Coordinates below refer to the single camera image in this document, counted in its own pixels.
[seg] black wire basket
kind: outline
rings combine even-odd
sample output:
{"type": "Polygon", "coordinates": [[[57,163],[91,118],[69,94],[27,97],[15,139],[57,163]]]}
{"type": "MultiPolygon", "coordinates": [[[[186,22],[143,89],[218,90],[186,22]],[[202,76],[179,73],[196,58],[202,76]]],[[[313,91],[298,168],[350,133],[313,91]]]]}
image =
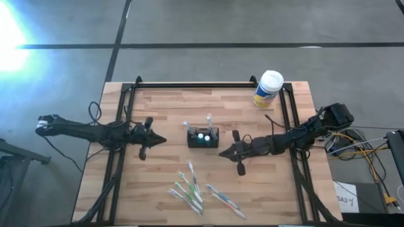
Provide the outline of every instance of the black wire basket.
{"type": "Polygon", "coordinates": [[[194,132],[190,134],[187,131],[187,142],[189,148],[218,148],[219,147],[219,128],[214,127],[213,132],[216,134],[217,139],[213,138],[210,130],[207,128],[197,128],[192,127],[191,130],[194,132]],[[202,133],[202,139],[198,139],[198,134],[202,133]],[[205,136],[209,136],[210,140],[205,141],[205,136]]]}

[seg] gray floor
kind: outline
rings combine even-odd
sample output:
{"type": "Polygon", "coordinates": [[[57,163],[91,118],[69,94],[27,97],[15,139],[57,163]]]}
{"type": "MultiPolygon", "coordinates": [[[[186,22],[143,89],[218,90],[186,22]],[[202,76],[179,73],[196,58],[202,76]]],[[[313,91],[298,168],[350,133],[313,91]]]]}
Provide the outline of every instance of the gray floor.
{"type": "MultiPolygon", "coordinates": [[[[10,0],[8,7],[26,44],[113,44],[124,0],[10,0]]],[[[134,0],[122,42],[404,42],[404,16],[394,0],[134,0]]],[[[23,67],[0,71],[0,137],[52,162],[31,164],[8,226],[66,224],[81,175],[34,128],[43,114],[89,121],[112,49],[24,52],[23,67]]],[[[243,81],[274,69],[288,81],[309,81],[317,108],[347,104],[355,125],[404,127],[403,65],[404,48],[120,50],[112,80],[243,81]]],[[[387,132],[363,131],[368,138],[387,132]]],[[[84,165],[88,142],[51,141],[84,165]]],[[[396,196],[395,164],[389,151],[380,156],[396,196]]],[[[372,182],[364,160],[330,167],[335,180],[372,182]]]]}

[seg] blue toothbrush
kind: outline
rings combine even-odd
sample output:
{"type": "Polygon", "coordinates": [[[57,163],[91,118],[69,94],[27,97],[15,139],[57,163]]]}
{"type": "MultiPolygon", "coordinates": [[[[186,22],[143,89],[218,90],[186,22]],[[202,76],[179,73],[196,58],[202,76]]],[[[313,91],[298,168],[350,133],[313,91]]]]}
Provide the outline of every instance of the blue toothbrush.
{"type": "Polygon", "coordinates": [[[219,198],[223,199],[224,201],[226,201],[228,204],[230,204],[232,207],[236,208],[236,209],[240,209],[240,207],[235,204],[234,202],[232,202],[229,198],[226,197],[226,195],[223,195],[222,193],[220,193],[218,190],[214,189],[210,184],[206,185],[208,187],[209,190],[211,190],[212,192],[214,192],[217,196],[219,196],[219,198]]]}

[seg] wooden table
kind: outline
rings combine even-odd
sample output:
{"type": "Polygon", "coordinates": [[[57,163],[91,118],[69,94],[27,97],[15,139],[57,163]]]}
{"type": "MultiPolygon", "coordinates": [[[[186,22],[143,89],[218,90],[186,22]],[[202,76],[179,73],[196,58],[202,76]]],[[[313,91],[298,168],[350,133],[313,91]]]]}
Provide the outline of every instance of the wooden table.
{"type": "MultiPolygon", "coordinates": [[[[309,85],[305,81],[292,84],[300,121],[304,122],[316,114],[309,85]]],[[[105,85],[101,100],[101,123],[115,120],[121,85],[122,83],[105,85]]],[[[234,129],[239,130],[241,136],[270,134],[270,121],[264,114],[283,124],[279,97],[268,109],[263,110],[253,103],[253,94],[253,88],[136,89],[133,120],[143,121],[147,116],[153,117],[153,130],[166,137],[167,142],[148,150],[146,161],[138,158],[140,146],[128,146],[116,224],[300,224],[288,151],[277,156],[245,160],[247,174],[243,177],[238,176],[235,163],[217,155],[232,144],[234,129]],[[206,127],[208,114],[212,114],[213,125],[220,128],[219,148],[189,149],[186,128],[182,121],[188,121],[191,126],[206,127]],[[203,192],[203,216],[197,216],[183,202],[167,193],[170,188],[175,189],[174,182],[180,182],[186,188],[178,171],[184,172],[191,180],[188,160],[193,162],[199,187],[203,192]],[[237,217],[225,204],[212,197],[207,191],[207,183],[240,205],[247,219],[237,217]]],[[[275,133],[284,132],[283,128],[275,127],[275,133]]],[[[92,144],[88,155],[100,148],[99,144],[92,144]]],[[[107,152],[100,153],[87,162],[73,221],[80,219],[99,196],[107,157],[107,152]]],[[[323,149],[311,150],[309,165],[316,193],[333,215],[342,219],[323,149]]],[[[307,196],[305,201],[310,213],[307,196]]],[[[106,217],[109,203],[107,201],[106,217]]]]}

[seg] container lid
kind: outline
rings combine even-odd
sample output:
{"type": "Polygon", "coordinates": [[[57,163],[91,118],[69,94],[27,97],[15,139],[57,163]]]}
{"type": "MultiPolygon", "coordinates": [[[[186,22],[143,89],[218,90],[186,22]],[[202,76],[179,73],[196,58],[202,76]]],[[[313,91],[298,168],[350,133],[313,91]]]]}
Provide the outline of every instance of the container lid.
{"type": "Polygon", "coordinates": [[[279,91],[283,85],[283,76],[276,71],[267,70],[261,77],[259,85],[266,91],[279,91]]]}

